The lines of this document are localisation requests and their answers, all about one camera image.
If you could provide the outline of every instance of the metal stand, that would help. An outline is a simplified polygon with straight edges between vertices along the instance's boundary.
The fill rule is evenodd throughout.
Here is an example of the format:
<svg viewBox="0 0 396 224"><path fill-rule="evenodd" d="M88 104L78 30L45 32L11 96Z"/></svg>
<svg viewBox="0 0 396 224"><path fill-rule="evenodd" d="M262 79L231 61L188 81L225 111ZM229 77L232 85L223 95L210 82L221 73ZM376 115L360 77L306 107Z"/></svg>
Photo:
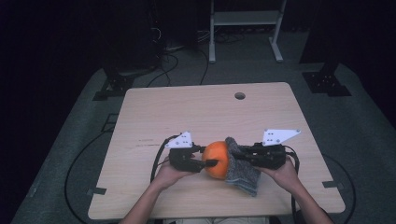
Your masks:
<svg viewBox="0 0 396 224"><path fill-rule="evenodd" d="M107 79L100 91L97 91L93 97L94 101L104 101L107 97L124 96L125 93L132 88L134 79L143 74L135 74L129 76L122 76L114 67L104 68Z"/></svg>
<svg viewBox="0 0 396 224"><path fill-rule="evenodd" d="M327 93L329 96L350 96L351 94L347 87L341 85L334 75L338 64L336 56L333 55L319 72L303 73L309 89L313 93Z"/></svg>
<svg viewBox="0 0 396 224"><path fill-rule="evenodd" d="M210 41L209 41L209 62L216 62L215 52L215 26L220 25L264 25L274 24L276 26L274 36L269 38L271 48L275 54L278 63L283 62L279 47L277 46L277 37L282 23L286 2L282 0L280 10L270 11L231 11L215 12L215 0L211 1L210 9Z"/></svg>

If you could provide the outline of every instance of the hole in table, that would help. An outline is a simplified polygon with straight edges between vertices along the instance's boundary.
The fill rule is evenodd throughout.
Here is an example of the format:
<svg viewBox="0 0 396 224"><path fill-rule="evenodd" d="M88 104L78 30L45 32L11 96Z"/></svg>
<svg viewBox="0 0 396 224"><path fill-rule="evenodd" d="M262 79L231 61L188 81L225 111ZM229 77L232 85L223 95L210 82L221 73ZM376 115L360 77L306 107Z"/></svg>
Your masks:
<svg viewBox="0 0 396 224"><path fill-rule="evenodd" d="M242 93L242 92L237 92L235 94L235 98L238 99L238 100L243 100L243 99L245 99L245 97L246 97L246 95L244 93Z"/></svg>

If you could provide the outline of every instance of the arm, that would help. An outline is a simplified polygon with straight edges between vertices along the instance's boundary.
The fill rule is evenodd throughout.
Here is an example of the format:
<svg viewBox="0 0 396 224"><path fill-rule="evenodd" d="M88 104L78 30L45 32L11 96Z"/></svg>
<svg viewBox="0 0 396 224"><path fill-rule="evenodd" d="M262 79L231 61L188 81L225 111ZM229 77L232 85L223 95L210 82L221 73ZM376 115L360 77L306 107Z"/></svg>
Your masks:
<svg viewBox="0 0 396 224"><path fill-rule="evenodd" d="M182 177L194 174L191 172L180 172L171 166L167 158L165 160L166 162L163 163L154 180L148 185L148 188L125 218L122 219L121 224L146 223L161 192L176 184Z"/></svg>
<svg viewBox="0 0 396 224"><path fill-rule="evenodd" d="M314 198L309 194L298 178L290 157L286 163L277 170L256 167L271 176L275 182L288 191L300 205L306 223L332 223L327 214L319 207Z"/></svg>

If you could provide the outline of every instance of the black cable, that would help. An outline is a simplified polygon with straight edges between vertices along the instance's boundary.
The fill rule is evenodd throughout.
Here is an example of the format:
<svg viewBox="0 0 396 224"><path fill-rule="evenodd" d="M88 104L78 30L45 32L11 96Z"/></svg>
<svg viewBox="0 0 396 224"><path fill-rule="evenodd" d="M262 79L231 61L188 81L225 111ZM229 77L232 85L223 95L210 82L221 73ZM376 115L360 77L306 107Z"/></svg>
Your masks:
<svg viewBox="0 0 396 224"><path fill-rule="evenodd" d="M154 79L152 79L152 80L148 83L148 85L146 86L146 88L148 88L149 85L151 85L151 83L155 81L155 79L157 79L157 78L159 78L159 77L161 77L161 76L163 76L163 75L167 75L168 72L174 70L174 69L177 67L177 65L178 65L178 58L177 58L176 56L172 55L172 54L167 54L167 56L170 56L170 57L172 57L172 58L174 58L174 59L176 60L175 65L174 65L173 67L171 67L169 70L162 72L161 74L159 74L158 76L156 76Z"/></svg>
<svg viewBox="0 0 396 224"><path fill-rule="evenodd" d="M186 46L179 46L179 47L174 47L173 49L164 49L163 52L164 53L175 53L180 50L183 50L184 48L186 48Z"/></svg>
<svg viewBox="0 0 396 224"><path fill-rule="evenodd" d="M204 78L206 76L206 73L207 73L207 68L209 67L209 59L207 58L206 54L201 49L199 51L201 51L201 53L204 54L205 60L206 60L206 68L205 68L205 71L204 71L204 75L202 76L201 81L199 82L199 85L202 85L202 83L204 82Z"/></svg>
<svg viewBox="0 0 396 224"><path fill-rule="evenodd" d="M296 151L294 151L293 148L284 146L286 148L289 148L292 152L287 152L286 154L290 155L294 159L294 169L296 171L296 174L298 174L300 170L300 160L297 157ZM294 223L297 223L297 208L296 208L296 200L295 198L291 195L291 212L293 216Z"/></svg>
<svg viewBox="0 0 396 224"><path fill-rule="evenodd" d="M162 64L162 63L161 63L161 70L162 70L163 72L165 72L166 78L168 79L168 84L167 84L166 86L172 86L172 84L171 84L171 78L169 77L168 72L165 71L165 69L163 69L163 64Z"/></svg>
<svg viewBox="0 0 396 224"><path fill-rule="evenodd" d="M331 156L325 154L325 153L321 153L323 157L326 157L327 159L335 162L346 174L346 177L348 178L349 182L350 182L350 186L352 188L352 194L353 194L353 199L352 199L352 207L351 210L348 214L348 216L346 217L346 220L344 221L344 224L347 224L349 222L349 220L352 218L353 213L355 212L355 207L356 207L356 189L355 189L355 184L352 181L352 177L350 176L350 174L347 172L347 169L344 168L343 165L341 165L341 163L337 160L335 160L334 158L332 158Z"/></svg>
<svg viewBox="0 0 396 224"><path fill-rule="evenodd" d="M69 176L70 176L70 173L71 173L71 171L72 171L72 169L73 169L73 167L74 167L76 161L77 161L78 158L81 156L81 154L82 154L82 153L83 153L94 141L96 141L98 138L100 138L103 134L105 134L105 133L111 133L112 130L114 130L114 127L111 127L111 128L108 128L108 129L102 131L100 134L98 134L96 137L94 137L87 145L85 145L85 147L84 147L84 148L77 154L77 156L74 158L72 164L71 164L70 167L69 167L69 170L67 171L66 179L65 179L65 181L64 181L64 199L65 199L65 201L66 201L67 207L69 208L70 212L71 212L71 213L73 214L73 216L74 216L76 219L78 219L78 221L80 221L81 223L87 223L87 222L85 222L81 217L79 217L79 216L77 215L77 213L74 211L74 209L73 209L72 205L70 204L69 199L68 199L68 197L67 197L67 183L68 183L68 181L69 181Z"/></svg>
<svg viewBox="0 0 396 224"><path fill-rule="evenodd" d="M167 161L169 161L169 160L162 161L162 162L158 163L157 167L158 167L159 165L162 165L163 163L166 163Z"/></svg>
<svg viewBox="0 0 396 224"><path fill-rule="evenodd" d="M157 156L155 157L154 163L152 163L151 176L150 176L150 180L149 180L150 183L152 182L152 180L153 180L154 177L155 177L155 173L157 172L157 167L160 165L160 164L158 163L158 161L160 160L160 157L161 157L161 155L163 154L163 150L165 149L166 144L168 144L168 142L169 142L171 139L177 138L177 137L178 137L178 135L173 135L173 136L170 136L170 137L166 138L166 139L163 141L163 144L161 145L160 149L158 149Z"/></svg>
<svg viewBox="0 0 396 224"><path fill-rule="evenodd" d="M242 40L245 39L245 35L243 35L243 34L240 34L240 35L242 37L238 38L236 35L229 35L229 34L222 33L222 34L216 35L216 40L215 41L218 44L231 45L231 44L234 44L236 42L239 42L239 41L242 41Z"/></svg>

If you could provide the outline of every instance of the gray cloth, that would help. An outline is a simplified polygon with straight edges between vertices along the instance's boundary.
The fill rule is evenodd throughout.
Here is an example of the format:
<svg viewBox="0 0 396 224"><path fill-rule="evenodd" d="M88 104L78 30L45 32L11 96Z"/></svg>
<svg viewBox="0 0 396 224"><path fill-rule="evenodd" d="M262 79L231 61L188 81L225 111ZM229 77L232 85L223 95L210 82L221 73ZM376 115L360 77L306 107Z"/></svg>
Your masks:
<svg viewBox="0 0 396 224"><path fill-rule="evenodd" d="M255 169L250 162L236 160L233 157L233 152L244 153L233 138L227 137L225 142L227 144L228 157L230 159L225 182L230 185L235 185L250 194L250 196L255 197L257 195L257 182L259 181L261 172Z"/></svg>

